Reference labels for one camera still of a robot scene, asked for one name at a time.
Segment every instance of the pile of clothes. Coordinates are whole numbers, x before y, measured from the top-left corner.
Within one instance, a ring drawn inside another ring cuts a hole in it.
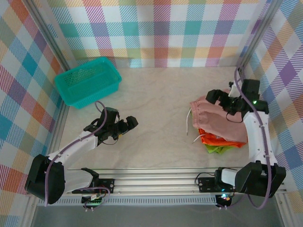
[[[208,152],[222,154],[231,148],[244,146],[248,139],[241,113],[232,116],[219,106],[219,101],[214,105],[205,98],[202,96],[191,102],[189,113],[193,117],[193,126],[199,130],[198,138],[201,138]]]

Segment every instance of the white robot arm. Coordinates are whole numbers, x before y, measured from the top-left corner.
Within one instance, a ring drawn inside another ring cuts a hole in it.
[[[250,195],[266,196],[268,184],[268,166],[265,143],[263,140],[263,128],[267,138],[266,145],[268,148],[268,158],[271,169],[271,187],[269,197],[272,197],[284,178],[286,170],[284,167],[278,166],[277,160],[273,153],[270,135],[268,129],[268,105],[266,101],[259,100],[259,85],[258,80],[245,79],[243,81],[241,91],[246,98],[252,103],[254,109],[257,110],[261,118],[262,124],[253,112],[251,106],[241,97],[235,89],[231,90],[231,94],[221,90],[212,90],[208,92],[206,99],[208,102],[215,104],[220,101],[220,106],[229,114],[234,115],[236,112],[241,112],[248,135],[249,144],[249,159],[250,162],[239,171],[220,167],[215,172],[215,184],[217,189],[224,191],[230,186],[234,186],[236,192],[246,193]]]
[[[95,119],[74,141],[78,142],[48,155],[38,155],[34,158],[31,165],[25,190],[38,198],[45,200],[45,178],[47,169],[51,162],[48,174],[48,203],[53,204],[61,197],[63,193],[81,193],[79,189],[85,193],[99,193],[99,190],[92,189],[101,187],[103,182],[100,181],[98,173],[88,168],[81,170],[68,171],[73,163],[75,163],[85,153],[99,146],[108,137],[118,140],[120,135],[127,133],[138,125],[136,118],[129,116],[127,122],[120,120],[119,112],[116,109],[106,107],[107,118],[105,112],[102,111],[101,117]]]

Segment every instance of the white string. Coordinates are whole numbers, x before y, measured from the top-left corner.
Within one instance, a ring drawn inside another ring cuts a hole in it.
[[[199,139],[201,136],[205,136],[205,134],[199,135],[199,136],[194,140],[194,142],[195,142],[197,139]]]
[[[189,109],[189,112],[186,117],[186,135],[188,135],[188,116],[189,116],[190,112],[191,112],[191,108]]]

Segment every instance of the metal bar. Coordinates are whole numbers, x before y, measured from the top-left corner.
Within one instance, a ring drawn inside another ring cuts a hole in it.
[[[67,43],[67,40],[58,24],[58,21],[57,19],[55,18],[54,14],[53,14],[53,11],[51,9],[51,7],[49,6],[48,4],[48,1],[47,0],[40,0],[40,3],[41,3],[41,6],[42,6],[42,9],[44,10],[46,16],[47,16],[47,19],[50,21],[50,23],[52,24],[55,32],[57,33],[58,35],[58,41],[60,42],[60,45],[61,47],[66,51],[66,54],[68,55],[68,57],[70,58],[69,59],[69,66],[70,68],[75,68],[78,66],[78,63],[70,49],[70,46],[69,44]]]
[[[276,201],[280,210],[283,223],[286,227],[301,227],[299,221],[290,204],[287,194],[281,193],[276,195]]]
[[[19,227],[30,227],[34,218],[35,209],[38,203],[38,198],[35,196],[27,196],[27,204],[25,212],[21,215],[21,220],[18,222]]]
[[[104,169],[94,170],[100,178],[114,178],[117,196],[160,196],[222,194],[221,192],[200,193],[195,183],[196,176],[209,177],[217,168],[154,168],[154,169]],[[282,184],[276,193],[284,193]]]
[[[269,5],[269,8],[264,16],[264,19],[262,20],[262,23],[260,24],[259,29],[257,30],[254,38],[251,41],[251,44],[249,45],[246,53],[243,56],[243,59],[240,63],[240,65],[243,66],[243,68],[246,67],[248,62],[250,61],[254,51],[256,50],[259,42],[262,40],[264,33],[266,32],[268,26],[270,25],[270,22],[272,21],[273,17],[275,16],[276,12],[278,11],[279,7],[281,6],[283,0],[273,0],[271,4]]]
[[[64,130],[68,110],[69,110],[69,106],[67,106],[64,103],[64,101],[62,101],[62,104],[60,106],[59,116],[53,131],[53,137],[46,152],[47,155],[59,150],[60,148],[59,146],[63,135],[63,130]]]
[[[39,9],[36,7],[35,3],[32,0],[23,0],[24,5],[28,9],[30,15],[36,22],[40,32],[42,33],[43,37],[45,38],[46,42],[49,44],[50,48],[52,49],[55,57],[57,58],[58,62],[61,64],[64,71],[70,69],[64,55],[62,54],[60,48],[57,45],[52,33],[50,32],[47,24],[43,20]]]

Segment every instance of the marble surface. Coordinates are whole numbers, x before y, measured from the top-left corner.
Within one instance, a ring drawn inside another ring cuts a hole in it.
[[[189,102],[212,89],[227,88],[234,67],[119,69],[123,78],[119,90],[101,99],[119,110],[121,119],[137,118],[139,125],[120,137],[113,146],[100,145],[86,153],[72,167],[166,168],[244,166],[248,146],[224,154],[209,154],[189,118]],[[100,116],[94,104],[80,110],[70,107],[60,147],[75,139]]]

